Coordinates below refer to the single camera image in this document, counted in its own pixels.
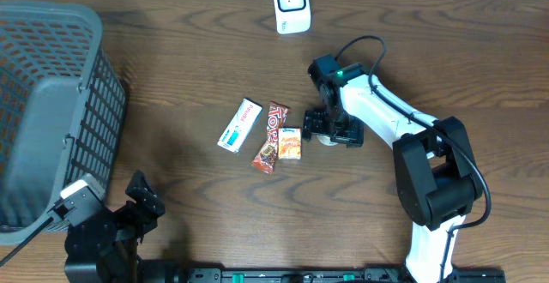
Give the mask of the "orange tissue pack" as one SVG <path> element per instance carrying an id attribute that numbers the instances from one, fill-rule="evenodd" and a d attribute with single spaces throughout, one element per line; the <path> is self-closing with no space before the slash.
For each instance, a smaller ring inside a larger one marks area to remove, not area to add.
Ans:
<path id="1" fill-rule="evenodd" d="M 280 160 L 300 160 L 301 128 L 280 128 L 278 137 L 278 158 Z"/>

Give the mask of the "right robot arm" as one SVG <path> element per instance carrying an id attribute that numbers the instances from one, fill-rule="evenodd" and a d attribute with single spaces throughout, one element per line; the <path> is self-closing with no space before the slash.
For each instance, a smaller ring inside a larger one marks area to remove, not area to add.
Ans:
<path id="1" fill-rule="evenodd" d="M 359 148 L 365 127 L 376 133 L 392 150 L 397 195 L 413 222 L 406 270 L 416 282 L 448 279 L 455 236 L 487 194 L 462 122 L 418 111 L 361 64 L 342 68 L 330 54 L 314 59 L 308 75 L 323 105 L 305 113 L 303 139 Z"/>

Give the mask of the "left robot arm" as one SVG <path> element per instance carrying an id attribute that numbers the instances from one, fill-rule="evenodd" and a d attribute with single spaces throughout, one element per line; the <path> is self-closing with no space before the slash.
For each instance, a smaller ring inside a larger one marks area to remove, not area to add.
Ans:
<path id="1" fill-rule="evenodd" d="M 116 211 L 101 206 L 71 226 L 64 247 L 64 272 L 71 282 L 185 282 L 185 271 L 170 260 L 143 260 L 137 247 L 166 212 L 145 174 L 136 171 Z"/>

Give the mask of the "white Panadol box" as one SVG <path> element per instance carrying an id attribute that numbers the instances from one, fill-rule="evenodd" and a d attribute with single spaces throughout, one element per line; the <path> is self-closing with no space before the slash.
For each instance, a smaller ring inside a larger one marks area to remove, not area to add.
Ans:
<path id="1" fill-rule="evenodd" d="M 261 105 L 244 98 L 232 120 L 222 132 L 217 145 L 227 151 L 237 153 L 261 113 Z"/>

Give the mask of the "red Top candy wrapper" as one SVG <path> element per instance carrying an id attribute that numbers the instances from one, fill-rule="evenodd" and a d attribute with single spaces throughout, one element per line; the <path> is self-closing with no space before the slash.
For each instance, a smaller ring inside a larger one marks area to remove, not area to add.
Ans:
<path id="1" fill-rule="evenodd" d="M 252 160 L 252 165 L 264 173 L 272 174 L 274 172 L 275 162 L 278 158 L 278 130 L 286 122 L 290 111 L 291 109 L 285 105 L 274 101 L 269 103 L 267 139 Z"/>

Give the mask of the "green lid jar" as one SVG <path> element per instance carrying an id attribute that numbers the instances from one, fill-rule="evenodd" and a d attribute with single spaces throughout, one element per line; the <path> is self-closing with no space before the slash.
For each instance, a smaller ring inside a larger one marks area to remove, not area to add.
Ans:
<path id="1" fill-rule="evenodd" d="M 317 139 L 325 146 L 333 147 L 338 145 L 338 142 L 333 141 L 329 135 L 317 135 Z"/>

